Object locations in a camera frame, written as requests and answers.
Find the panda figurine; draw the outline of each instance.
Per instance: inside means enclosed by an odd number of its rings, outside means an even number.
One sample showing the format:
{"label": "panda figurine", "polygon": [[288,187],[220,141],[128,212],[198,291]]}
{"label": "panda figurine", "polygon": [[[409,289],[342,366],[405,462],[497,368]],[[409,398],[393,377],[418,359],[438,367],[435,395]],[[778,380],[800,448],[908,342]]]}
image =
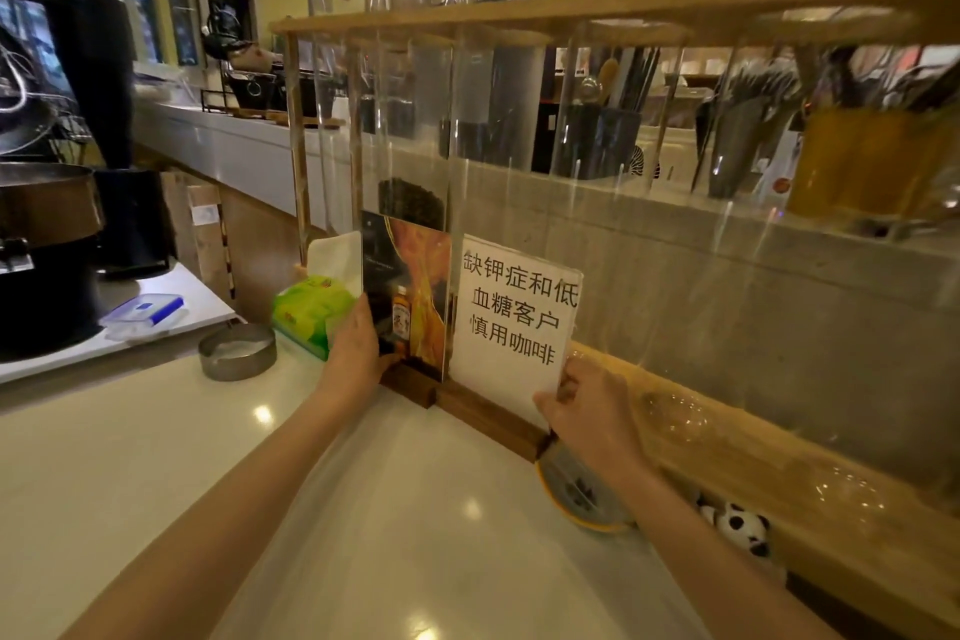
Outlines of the panda figurine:
{"label": "panda figurine", "polygon": [[782,585],[786,584],[786,570],[776,565],[770,556],[770,545],[767,544],[770,522],[765,516],[751,513],[730,502],[724,505],[721,513],[707,504],[703,496],[697,499],[697,507],[707,523],[714,526],[723,537],[740,549],[750,552]]}

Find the person's left hand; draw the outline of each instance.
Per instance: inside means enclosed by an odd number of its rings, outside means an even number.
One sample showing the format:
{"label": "person's left hand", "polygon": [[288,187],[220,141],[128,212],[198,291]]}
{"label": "person's left hand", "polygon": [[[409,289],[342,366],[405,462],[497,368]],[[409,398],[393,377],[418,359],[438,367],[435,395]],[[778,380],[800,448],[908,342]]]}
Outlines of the person's left hand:
{"label": "person's left hand", "polygon": [[350,419],[362,412],[383,373],[401,360],[400,355],[380,356],[370,302],[361,294],[333,339],[314,395]]}

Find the wooden shelf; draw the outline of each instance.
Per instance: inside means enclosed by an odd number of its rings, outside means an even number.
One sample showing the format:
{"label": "wooden shelf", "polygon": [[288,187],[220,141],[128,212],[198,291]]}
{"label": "wooden shelf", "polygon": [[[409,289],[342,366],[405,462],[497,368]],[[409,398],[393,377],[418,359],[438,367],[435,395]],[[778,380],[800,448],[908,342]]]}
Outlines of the wooden shelf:
{"label": "wooden shelf", "polygon": [[[464,35],[478,37],[487,45],[549,42],[565,46],[574,33],[584,35],[585,43],[608,41],[621,46],[932,45],[960,42],[958,3],[960,0],[512,0],[285,18],[273,23],[270,30],[293,36],[317,34],[332,43],[355,46],[375,41],[405,44],[414,39],[425,46],[449,46]],[[834,7],[877,10],[832,20],[780,18],[785,11]],[[654,25],[626,25],[630,21]],[[589,30],[580,27],[582,24],[590,24]]]}
{"label": "wooden shelf", "polygon": [[765,514],[791,572],[911,640],[960,638],[960,520],[915,487],[746,410],[574,348],[627,380],[651,459]]}

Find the panda head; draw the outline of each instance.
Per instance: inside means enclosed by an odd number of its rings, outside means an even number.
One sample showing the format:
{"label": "panda head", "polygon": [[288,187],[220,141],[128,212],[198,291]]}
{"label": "panda head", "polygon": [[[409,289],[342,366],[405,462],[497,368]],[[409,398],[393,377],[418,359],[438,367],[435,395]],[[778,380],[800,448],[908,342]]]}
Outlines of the panda head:
{"label": "panda head", "polygon": [[767,530],[770,522],[757,513],[745,511],[736,503],[727,503],[722,515],[716,518],[717,531],[741,549],[755,557],[769,557]]}

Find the hand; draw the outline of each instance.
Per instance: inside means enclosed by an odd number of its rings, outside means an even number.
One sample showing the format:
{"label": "hand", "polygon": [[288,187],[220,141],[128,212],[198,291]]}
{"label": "hand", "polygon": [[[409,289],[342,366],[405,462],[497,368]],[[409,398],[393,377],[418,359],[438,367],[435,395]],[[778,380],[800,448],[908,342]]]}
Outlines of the hand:
{"label": "hand", "polygon": [[570,356],[558,394],[534,403],[573,454],[617,490],[631,474],[650,470],[630,413],[627,382],[582,356]]}
{"label": "hand", "polygon": [[370,302],[361,294],[333,339],[330,357],[323,367],[314,394],[337,407],[349,419],[362,412],[387,368],[400,355],[378,355],[377,331]]}

